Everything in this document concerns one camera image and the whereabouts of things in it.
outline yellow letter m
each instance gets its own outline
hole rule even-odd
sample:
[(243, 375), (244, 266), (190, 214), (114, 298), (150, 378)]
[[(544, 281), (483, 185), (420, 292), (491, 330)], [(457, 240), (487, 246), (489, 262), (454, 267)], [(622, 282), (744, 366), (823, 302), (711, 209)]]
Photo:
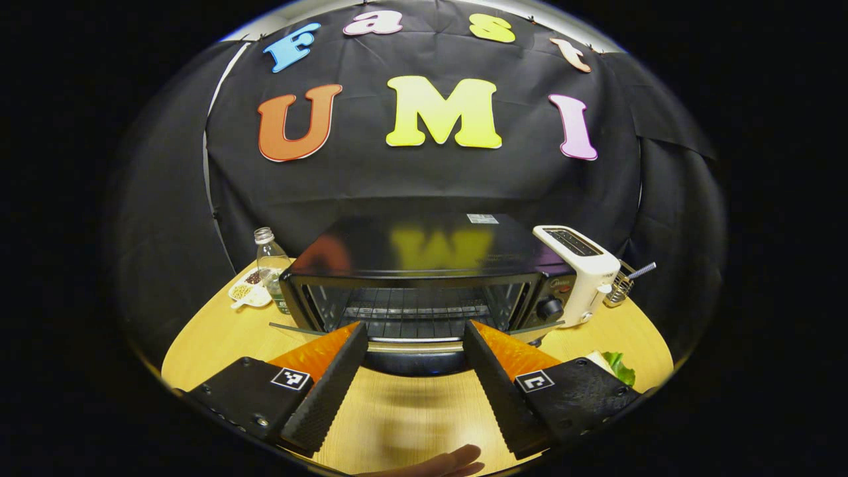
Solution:
[(492, 93), (497, 88), (493, 83), (462, 80), (447, 99), (424, 76), (398, 76), (388, 80), (388, 86), (398, 93), (394, 131), (386, 136), (389, 146), (424, 144), (425, 135), (418, 131), (418, 115), (439, 144), (448, 140), (460, 116), (462, 125), (454, 136), (460, 146), (497, 149), (502, 144), (494, 131)]

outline orange letter u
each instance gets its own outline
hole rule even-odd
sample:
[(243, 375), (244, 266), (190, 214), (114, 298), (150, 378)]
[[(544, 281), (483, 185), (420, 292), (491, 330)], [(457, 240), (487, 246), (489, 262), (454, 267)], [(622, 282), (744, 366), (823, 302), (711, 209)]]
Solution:
[(286, 138), (286, 113), (294, 104), (293, 94), (269, 99), (259, 105), (259, 151), (268, 160), (283, 162), (302, 159), (321, 148), (330, 135), (332, 99), (342, 92), (342, 85), (314, 87), (306, 92), (312, 101), (310, 130), (300, 139)]

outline green lettuce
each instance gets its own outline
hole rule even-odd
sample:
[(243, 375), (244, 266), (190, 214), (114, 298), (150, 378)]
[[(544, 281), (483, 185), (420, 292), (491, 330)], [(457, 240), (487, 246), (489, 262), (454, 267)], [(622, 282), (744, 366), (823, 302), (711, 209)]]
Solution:
[(616, 374), (616, 378), (619, 378), (624, 384), (628, 386), (633, 386), (636, 383), (636, 371), (624, 366), (622, 362), (622, 357), (624, 353), (602, 353), (601, 354), (606, 362), (610, 363), (610, 368)]

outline white spoon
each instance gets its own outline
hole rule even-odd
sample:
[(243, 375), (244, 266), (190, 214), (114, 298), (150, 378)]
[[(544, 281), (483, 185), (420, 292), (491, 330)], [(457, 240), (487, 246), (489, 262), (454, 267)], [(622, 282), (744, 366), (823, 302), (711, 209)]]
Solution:
[(244, 305), (245, 303), (247, 303), (247, 302), (248, 302), (248, 297), (249, 297), (249, 296), (250, 296), (250, 293), (248, 293), (247, 295), (245, 295), (244, 297), (242, 297), (242, 299), (241, 299), (241, 300), (239, 300), (239, 301), (237, 301), (237, 302), (233, 303), (232, 305), (230, 305), (230, 308), (232, 308), (233, 310), (237, 310), (237, 309), (241, 308), (241, 307), (242, 307), (242, 305)]

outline glass bottle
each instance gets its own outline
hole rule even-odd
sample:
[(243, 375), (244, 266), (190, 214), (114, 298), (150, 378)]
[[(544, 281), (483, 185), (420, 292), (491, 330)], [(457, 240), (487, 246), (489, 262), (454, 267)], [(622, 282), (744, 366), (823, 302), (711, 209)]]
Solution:
[(280, 274), (291, 265), (291, 261), (282, 247), (274, 241), (274, 233), (270, 227), (256, 229), (254, 241), (259, 246), (256, 251), (256, 266), (259, 268), (262, 285), (268, 290), (280, 312), (288, 315), (288, 305), (282, 297), (279, 278)]

